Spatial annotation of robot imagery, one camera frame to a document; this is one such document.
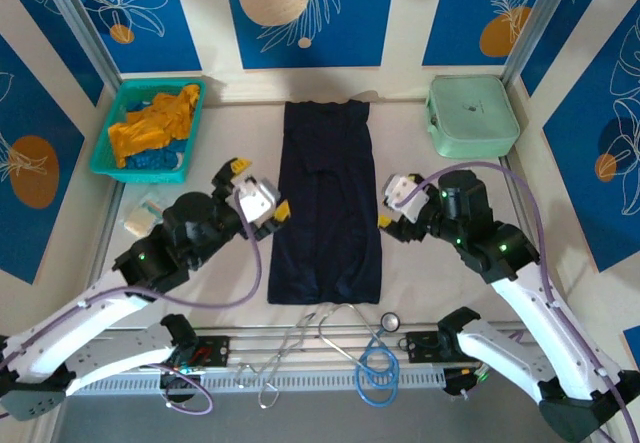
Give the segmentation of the navy t-shirt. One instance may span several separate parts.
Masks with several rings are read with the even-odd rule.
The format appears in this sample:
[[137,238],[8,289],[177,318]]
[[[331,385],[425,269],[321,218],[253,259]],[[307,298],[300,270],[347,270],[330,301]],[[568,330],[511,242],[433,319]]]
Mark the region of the navy t-shirt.
[[272,243],[275,305],[376,304],[382,287],[370,106],[287,103],[278,186],[291,217]]

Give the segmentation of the clear plastic packet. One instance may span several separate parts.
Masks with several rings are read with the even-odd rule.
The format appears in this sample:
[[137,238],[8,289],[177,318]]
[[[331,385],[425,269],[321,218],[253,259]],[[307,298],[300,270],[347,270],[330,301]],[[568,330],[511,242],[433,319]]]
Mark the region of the clear plastic packet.
[[121,225],[136,238],[143,238],[162,221],[165,208],[165,199],[159,193],[147,192],[127,207]]

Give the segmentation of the teal plastic basket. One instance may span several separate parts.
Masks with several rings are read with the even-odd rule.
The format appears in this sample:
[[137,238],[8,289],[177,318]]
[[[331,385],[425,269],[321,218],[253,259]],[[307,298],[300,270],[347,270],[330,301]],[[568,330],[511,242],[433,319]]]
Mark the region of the teal plastic basket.
[[[181,89],[190,84],[197,84],[201,93],[197,104],[191,136],[187,141],[184,152],[184,162],[178,170],[129,170],[118,169],[115,164],[112,146],[108,136],[108,128],[117,123],[124,122],[130,106],[139,102],[150,102],[159,93],[178,95]],[[189,162],[198,132],[202,106],[206,92],[206,84],[194,78],[143,78],[124,81],[111,106],[104,127],[97,140],[90,160],[90,169],[96,174],[108,175],[123,183],[136,184],[171,184],[183,183],[189,168]]]

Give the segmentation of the white table cover cloth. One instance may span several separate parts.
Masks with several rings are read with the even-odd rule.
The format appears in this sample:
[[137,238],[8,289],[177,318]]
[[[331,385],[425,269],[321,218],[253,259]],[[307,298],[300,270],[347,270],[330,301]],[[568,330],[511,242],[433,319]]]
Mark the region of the white table cover cloth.
[[[167,203],[188,191],[212,190],[211,180],[233,157],[252,162],[248,174],[277,182],[283,142],[282,105],[230,105],[203,112],[187,180],[182,185],[159,186]],[[450,165],[438,155],[425,128],[425,108],[419,102],[373,103],[368,128],[376,173],[377,198],[392,174],[428,176]],[[361,310],[372,321],[386,311],[404,323],[435,323],[452,310],[468,306],[493,322],[516,322],[518,316],[482,278],[467,268],[451,245],[431,237],[423,242],[400,243],[381,237],[382,287],[376,305]],[[182,313],[195,327],[284,326],[294,323],[306,309],[272,305],[267,290],[272,253],[271,239],[260,242],[256,257],[241,237],[226,244],[172,296],[202,303],[233,302],[257,290],[250,300],[232,309],[202,310],[158,301],[115,323],[117,329],[138,329],[169,313]]]

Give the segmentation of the mint green zip case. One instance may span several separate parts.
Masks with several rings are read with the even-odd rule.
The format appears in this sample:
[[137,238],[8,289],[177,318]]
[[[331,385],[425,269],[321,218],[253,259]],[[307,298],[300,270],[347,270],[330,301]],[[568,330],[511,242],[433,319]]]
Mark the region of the mint green zip case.
[[495,75],[439,75],[429,87],[426,128],[449,159],[497,159],[520,136],[505,87]]

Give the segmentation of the yellow t-shirt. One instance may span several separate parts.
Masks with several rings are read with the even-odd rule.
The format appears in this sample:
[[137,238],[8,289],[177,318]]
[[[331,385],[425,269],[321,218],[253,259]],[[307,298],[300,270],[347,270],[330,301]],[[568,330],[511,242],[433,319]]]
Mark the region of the yellow t-shirt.
[[124,122],[108,128],[118,169],[172,170],[180,166],[191,136],[200,98],[197,84],[178,95],[157,94],[151,103],[126,114]]

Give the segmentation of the blue tube stethoscope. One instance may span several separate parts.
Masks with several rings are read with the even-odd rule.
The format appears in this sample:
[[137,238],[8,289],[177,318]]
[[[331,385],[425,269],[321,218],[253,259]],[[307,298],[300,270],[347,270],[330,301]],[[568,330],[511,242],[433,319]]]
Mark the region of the blue tube stethoscope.
[[[359,322],[370,334],[370,339],[359,357],[355,357],[343,346],[340,346],[324,331],[325,323],[337,312],[348,309],[354,314]],[[318,337],[345,359],[354,365],[354,386],[358,396],[367,405],[383,409],[389,407],[396,399],[399,391],[400,363],[392,350],[382,341],[381,337],[387,333],[395,333],[401,325],[400,318],[396,313],[386,312],[380,318],[380,325],[377,330],[366,321],[361,311],[351,303],[334,305],[325,313],[318,323]],[[387,365],[382,369],[374,368],[369,364],[371,357],[381,356],[386,359]],[[377,391],[386,391],[387,397],[384,400],[372,399],[365,391],[363,385]]]

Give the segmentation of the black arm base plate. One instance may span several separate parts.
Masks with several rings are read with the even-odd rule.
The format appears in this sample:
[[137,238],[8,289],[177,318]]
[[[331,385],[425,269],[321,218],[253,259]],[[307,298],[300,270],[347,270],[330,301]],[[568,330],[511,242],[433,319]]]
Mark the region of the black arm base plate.
[[397,346],[408,355],[411,364],[442,363],[449,357],[438,331],[407,332],[398,340]]
[[230,354],[229,336],[200,336],[194,345],[176,349],[166,363],[173,368],[224,368]]

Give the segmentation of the aluminium frame rail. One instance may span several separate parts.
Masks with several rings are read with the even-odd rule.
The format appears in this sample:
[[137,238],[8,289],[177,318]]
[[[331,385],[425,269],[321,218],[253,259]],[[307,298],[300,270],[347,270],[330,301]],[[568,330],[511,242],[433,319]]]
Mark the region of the aluminium frame rail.
[[[237,334],[224,330],[220,334],[205,333],[201,336],[229,336],[230,354],[227,366],[241,360],[251,361],[255,356],[273,355],[279,342],[285,350],[301,351],[305,354],[334,351],[318,337],[318,325],[308,329],[291,327],[290,334],[285,328],[259,328],[255,334],[245,329]],[[370,334],[363,326],[329,327],[325,334],[352,355],[369,341]],[[387,333],[381,337],[391,350],[407,332],[437,331],[434,326],[411,327],[408,331]],[[531,371],[535,375],[553,370],[556,374],[566,371],[582,371],[590,363],[588,352],[582,348],[569,331],[554,334],[544,330],[538,341],[540,352],[535,353],[525,344],[520,344],[509,334],[512,330],[504,325],[493,326],[485,320],[473,320],[453,333],[452,348],[446,350],[449,357],[442,364],[456,365],[471,361],[474,357],[498,367],[524,368],[524,361],[531,357]],[[89,382],[106,378],[111,374],[127,371],[137,366],[149,365],[168,359],[178,348],[189,347],[172,341],[169,331],[159,325],[146,330],[123,334],[119,339],[93,340],[81,345],[63,358],[70,371]]]

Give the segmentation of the blue floral wall poster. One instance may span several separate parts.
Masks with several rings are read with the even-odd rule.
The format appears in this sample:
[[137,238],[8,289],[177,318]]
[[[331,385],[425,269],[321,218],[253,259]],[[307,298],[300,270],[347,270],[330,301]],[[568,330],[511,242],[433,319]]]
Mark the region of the blue floral wall poster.
[[543,127],[598,270],[640,251],[640,1]]
[[79,0],[122,74],[199,72],[180,0]]
[[35,282],[83,144],[0,36],[0,270]]
[[422,65],[506,62],[536,0],[439,0]]
[[96,106],[104,83],[54,0],[20,0],[85,95]]
[[593,0],[561,0],[521,72],[532,96]]
[[229,0],[246,70],[378,67],[391,0]]

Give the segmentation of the aluminium corner post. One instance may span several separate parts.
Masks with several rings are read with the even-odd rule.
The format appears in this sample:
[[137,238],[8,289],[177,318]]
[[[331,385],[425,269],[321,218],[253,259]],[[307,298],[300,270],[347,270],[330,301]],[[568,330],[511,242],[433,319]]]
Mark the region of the aluminium corner post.
[[81,0],[53,0],[65,22],[98,72],[105,87],[115,94],[122,78]]
[[513,86],[520,77],[561,1],[536,0],[501,74],[505,88]]

